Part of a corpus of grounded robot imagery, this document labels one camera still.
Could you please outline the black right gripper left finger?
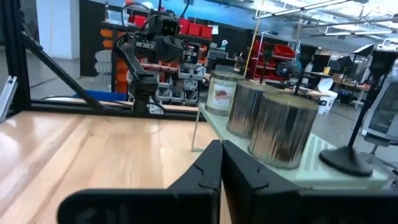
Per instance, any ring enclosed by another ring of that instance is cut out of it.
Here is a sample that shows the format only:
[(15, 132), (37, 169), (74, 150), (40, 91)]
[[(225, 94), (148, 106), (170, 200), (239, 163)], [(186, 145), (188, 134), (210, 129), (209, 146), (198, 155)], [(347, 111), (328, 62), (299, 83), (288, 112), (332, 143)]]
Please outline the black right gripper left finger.
[(218, 224), (223, 147), (213, 140), (166, 189), (85, 189), (66, 197), (58, 224)]

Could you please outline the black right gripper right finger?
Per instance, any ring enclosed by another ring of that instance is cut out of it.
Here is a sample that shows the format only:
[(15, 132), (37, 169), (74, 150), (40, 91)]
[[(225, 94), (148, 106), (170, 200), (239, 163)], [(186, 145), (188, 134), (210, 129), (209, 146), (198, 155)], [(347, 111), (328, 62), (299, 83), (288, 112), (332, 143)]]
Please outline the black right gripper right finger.
[(313, 190), (223, 141), (222, 179), (233, 224), (398, 224), (398, 192)]

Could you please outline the tin can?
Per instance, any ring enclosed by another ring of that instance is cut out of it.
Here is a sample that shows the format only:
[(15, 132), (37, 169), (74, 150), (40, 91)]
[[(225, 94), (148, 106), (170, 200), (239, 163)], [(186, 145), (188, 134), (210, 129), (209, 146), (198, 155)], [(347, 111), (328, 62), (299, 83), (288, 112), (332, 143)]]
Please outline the tin can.
[(296, 169), (318, 114), (318, 104), (285, 93), (263, 94), (248, 152), (281, 169)]
[(250, 138), (263, 94), (278, 92), (273, 86), (238, 81), (226, 129), (234, 135)]
[(233, 102), (236, 85), (244, 80), (243, 76), (233, 72), (213, 70), (205, 109), (218, 116), (228, 116)]

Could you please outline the black candlestick holder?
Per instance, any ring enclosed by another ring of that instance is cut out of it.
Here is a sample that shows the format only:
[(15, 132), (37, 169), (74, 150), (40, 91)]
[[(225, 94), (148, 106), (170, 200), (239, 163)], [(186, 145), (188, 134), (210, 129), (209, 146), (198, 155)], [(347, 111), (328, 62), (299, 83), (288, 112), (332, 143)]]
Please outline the black candlestick holder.
[(368, 95), (358, 116), (357, 122), (351, 134), (347, 146), (338, 149), (324, 149), (319, 153), (319, 158), (326, 165), (356, 177), (370, 177), (373, 169), (362, 161), (358, 153), (354, 150), (354, 142), (363, 122), (366, 112), (370, 109), (372, 103), (377, 97), (379, 90), (379, 80), (386, 78), (392, 70), (394, 62), (398, 57), (398, 51), (392, 50), (374, 50), (373, 59), (369, 66), (370, 89)]
[(264, 63), (263, 63), (263, 68), (262, 68), (262, 73), (261, 73), (261, 79), (260, 79), (260, 84), (263, 83), (263, 80), (265, 79), (265, 75), (266, 75), (266, 68), (269, 64), (269, 61), (273, 58), (274, 55), (274, 49), (275, 49), (275, 45), (274, 44), (269, 44), (269, 45), (265, 45), (264, 46), (264, 50), (263, 50), (263, 59), (264, 59)]
[(303, 80), (303, 74), (304, 74), (305, 68), (313, 60), (313, 56), (315, 55), (315, 52), (317, 51), (317, 49), (318, 49), (317, 47), (312, 47), (309, 45), (301, 45), (300, 46), (299, 62), (301, 64), (301, 69), (300, 69), (300, 73), (298, 76), (298, 80), (296, 82), (294, 95), (298, 95), (300, 85)]

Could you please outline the rack with orange grey bins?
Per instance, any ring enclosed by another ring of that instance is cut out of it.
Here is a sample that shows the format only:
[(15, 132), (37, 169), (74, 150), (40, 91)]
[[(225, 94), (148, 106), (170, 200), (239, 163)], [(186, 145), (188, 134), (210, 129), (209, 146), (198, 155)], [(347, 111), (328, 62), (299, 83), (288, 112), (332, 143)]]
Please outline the rack with orange grey bins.
[[(100, 34), (104, 37), (103, 46), (105, 49), (95, 54), (97, 60), (95, 68), (100, 75), (110, 75), (110, 80), (115, 80), (115, 82), (110, 83), (111, 91), (127, 93), (131, 78), (127, 74), (127, 65), (122, 59), (111, 55), (112, 45), (118, 37), (124, 34), (123, 27), (108, 20), (102, 22), (101, 25)], [(184, 18), (180, 19), (179, 26), (178, 38), (186, 44), (200, 46), (196, 64), (192, 63), (191, 60), (188, 63), (165, 63), (162, 61), (152, 63), (147, 57), (141, 57), (139, 61), (145, 69), (160, 72), (159, 87), (165, 91), (165, 94), (161, 96), (162, 101), (195, 105), (198, 100), (199, 83), (204, 79), (206, 73), (205, 64), (208, 61), (206, 54), (211, 42), (212, 28), (192, 23)], [(171, 86), (176, 84), (181, 85), (188, 93), (184, 100), (176, 100), (167, 96), (169, 93), (175, 93), (171, 90)]]

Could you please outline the green perforated metal shelf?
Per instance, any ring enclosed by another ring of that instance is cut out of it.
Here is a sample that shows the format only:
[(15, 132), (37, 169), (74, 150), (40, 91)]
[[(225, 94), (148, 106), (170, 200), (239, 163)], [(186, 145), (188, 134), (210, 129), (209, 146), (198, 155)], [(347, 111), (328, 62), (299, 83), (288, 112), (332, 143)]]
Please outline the green perforated metal shelf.
[[(197, 118), (201, 115), (219, 139), (229, 140), (244, 152), (248, 152), (249, 140), (235, 136), (226, 129), (227, 117), (211, 114), (205, 109), (204, 103), (198, 104)], [(311, 134), (298, 168), (270, 169), (299, 186), (312, 189), (381, 189), (389, 182), (389, 178), (378, 170), (373, 170), (370, 177), (353, 177), (328, 167), (318, 158), (319, 152), (324, 148), (334, 149), (335, 146)]]

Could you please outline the blue bin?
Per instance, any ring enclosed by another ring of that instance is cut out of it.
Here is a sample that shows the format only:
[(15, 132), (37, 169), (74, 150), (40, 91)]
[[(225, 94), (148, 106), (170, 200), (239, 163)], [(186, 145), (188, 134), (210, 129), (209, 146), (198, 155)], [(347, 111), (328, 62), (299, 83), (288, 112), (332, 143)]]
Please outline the blue bin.
[(86, 94), (97, 101), (127, 101), (127, 94), (99, 90), (86, 90)]

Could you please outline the rack with red bins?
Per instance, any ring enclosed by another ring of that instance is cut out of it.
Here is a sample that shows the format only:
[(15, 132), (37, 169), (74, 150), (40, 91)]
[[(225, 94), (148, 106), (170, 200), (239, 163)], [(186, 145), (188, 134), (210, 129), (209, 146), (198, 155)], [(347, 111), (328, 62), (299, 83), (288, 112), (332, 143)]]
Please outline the rack with red bins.
[(282, 81), (283, 76), (278, 74), (283, 65), (287, 65), (295, 58), (294, 51), (287, 45), (273, 44), (274, 54), (272, 58), (265, 62), (264, 60), (264, 47), (271, 45), (267, 42), (254, 42), (251, 56), (248, 65), (247, 76), (251, 79), (261, 79), (263, 71), (265, 71), (264, 78), (268, 80)]

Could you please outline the white bucket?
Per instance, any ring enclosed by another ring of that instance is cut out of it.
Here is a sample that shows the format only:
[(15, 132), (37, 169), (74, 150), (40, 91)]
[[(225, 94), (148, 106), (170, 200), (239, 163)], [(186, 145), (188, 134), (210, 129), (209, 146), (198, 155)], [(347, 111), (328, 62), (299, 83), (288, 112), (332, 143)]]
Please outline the white bucket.
[(328, 115), (331, 107), (333, 106), (334, 100), (337, 98), (338, 94), (331, 91), (334, 81), (332, 78), (322, 78), (318, 85), (318, 91), (325, 94), (319, 98), (318, 113), (322, 115)]

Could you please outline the black aluminium table frame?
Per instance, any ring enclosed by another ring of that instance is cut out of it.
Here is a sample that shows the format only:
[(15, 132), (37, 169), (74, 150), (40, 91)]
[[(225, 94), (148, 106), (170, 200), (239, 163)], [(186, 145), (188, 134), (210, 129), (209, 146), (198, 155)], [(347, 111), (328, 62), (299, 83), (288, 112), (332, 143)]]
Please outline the black aluminium table frame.
[[(98, 116), (120, 116), (128, 118), (170, 119), (182, 121), (204, 121), (197, 112), (165, 109), (163, 114), (140, 113), (133, 111), (133, 104), (118, 106), (116, 103), (103, 105), (90, 98), (85, 90), (28, 34), (22, 21), (20, 0), (0, 0), (0, 16), (3, 22), (3, 36), (7, 57), (7, 67), (17, 82), (17, 95), (12, 99), (12, 107), (17, 111), (41, 111), (54, 113), (89, 114)], [(29, 90), (26, 50), (30, 50), (41, 62), (46, 64), (63, 82), (82, 99), (81, 103), (61, 101), (32, 100)]]

